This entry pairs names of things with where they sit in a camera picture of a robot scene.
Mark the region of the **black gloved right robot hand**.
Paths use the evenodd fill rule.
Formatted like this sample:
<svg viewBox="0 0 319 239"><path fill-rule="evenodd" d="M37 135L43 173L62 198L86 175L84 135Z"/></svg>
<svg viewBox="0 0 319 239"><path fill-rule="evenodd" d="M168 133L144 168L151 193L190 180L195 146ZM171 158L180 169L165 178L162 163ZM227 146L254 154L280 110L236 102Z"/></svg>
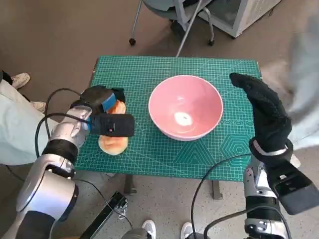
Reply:
<svg viewBox="0 0 319 239"><path fill-rule="evenodd" d="M284 149L292 125L277 93L249 75L231 73L229 78L233 86L244 90L252 105L255 140L262 150L268 153Z"/></svg>

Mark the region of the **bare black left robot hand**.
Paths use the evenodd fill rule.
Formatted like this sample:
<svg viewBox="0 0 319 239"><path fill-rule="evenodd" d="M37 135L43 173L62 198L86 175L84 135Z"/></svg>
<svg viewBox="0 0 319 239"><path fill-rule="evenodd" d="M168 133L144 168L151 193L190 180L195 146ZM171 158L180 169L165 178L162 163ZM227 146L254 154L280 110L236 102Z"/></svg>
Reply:
<svg viewBox="0 0 319 239"><path fill-rule="evenodd" d="M106 88L101 85L87 88L81 93L81 99L92 108L94 114L111 113L117 103L126 102L123 88Z"/></svg>

